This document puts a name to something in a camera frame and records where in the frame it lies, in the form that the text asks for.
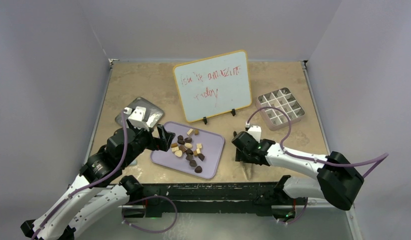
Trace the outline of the metal tweezers black tips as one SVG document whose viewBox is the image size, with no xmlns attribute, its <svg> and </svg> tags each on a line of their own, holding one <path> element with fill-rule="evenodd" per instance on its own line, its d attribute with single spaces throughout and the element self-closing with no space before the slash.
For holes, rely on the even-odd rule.
<svg viewBox="0 0 411 240">
<path fill-rule="evenodd" d="M 253 178 L 254 167 L 252 163 L 244 162 L 245 159 L 243 153 L 237 149 L 235 153 L 235 161 L 240 163 L 245 178 L 250 181 Z"/>
</svg>

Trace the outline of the lilac plastic tray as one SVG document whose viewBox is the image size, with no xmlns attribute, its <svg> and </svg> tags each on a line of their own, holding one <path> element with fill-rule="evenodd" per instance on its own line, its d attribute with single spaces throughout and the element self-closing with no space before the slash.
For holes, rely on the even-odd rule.
<svg viewBox="0 0 411 240">
<path fill-rule="evenodd" d="M 150 154 L 151 161 L 163 167 L 204 179 L 213 178 L 217 172 L 217 167 L 225 145 L 224 137 L 220 134 L 199 128 L 198 134 L 192 134 L 191 138 L 194 148 L 197 147 L 197 144 L 202 145 L 200 153 L 204 155 L 204 160 L 199 159 L 197 156 L 194 157 L 197 165 L 202 168 L 202 172 L 195 172 L 195 168 L 190 166 L 189 161 L 186 160 L 186 154 L 177 157 L 171 149 L 167 152 L 153 151 Z"/>
</svg>

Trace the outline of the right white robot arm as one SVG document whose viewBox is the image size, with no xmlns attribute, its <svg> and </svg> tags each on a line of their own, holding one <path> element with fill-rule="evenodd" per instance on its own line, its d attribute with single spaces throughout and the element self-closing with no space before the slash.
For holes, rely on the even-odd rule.
<svg viewBox="0 0 411 240">
<path fill-rule="evenodd" d="M 236 148 L 237 162 L 280 167 L 304 175 L 284 175 L 279 180 L 274 197 L 282 204 L 291 199 L 315 198 L 348 211 L 364 183 L 363 176 L 336 151 L 321 155 L 281 148 L 273 140 L 257 141 L 246 131 L 236 134 L 231 142 Z"/>
</svg>

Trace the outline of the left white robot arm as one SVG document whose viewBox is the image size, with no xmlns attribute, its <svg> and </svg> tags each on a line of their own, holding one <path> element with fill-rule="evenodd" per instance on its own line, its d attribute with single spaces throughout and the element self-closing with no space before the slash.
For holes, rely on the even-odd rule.
<svg viewBox="0 0 411 240">
<path fill-rule="evenodd" d="M 79 170 L 79 174 L 69 185 L 59 200 L 41 217 L 26 220 L 20 226 L 25 237 L 32 240 L 74 240 L 76 234 L 87 227 L 111 207 L 125 203 L 138 204 L 144 195 L 144 187 L 132 175 L 124 176 L 107 193 L 91 201 L 105 190 L 123 170 L 144 150 L 167 152 L 175 133 L 157 125 L 158 137 L 153 136 L 152 128 L 135 128 L 131 123 L 117 129 L 91 155 Z"/>
</svg>

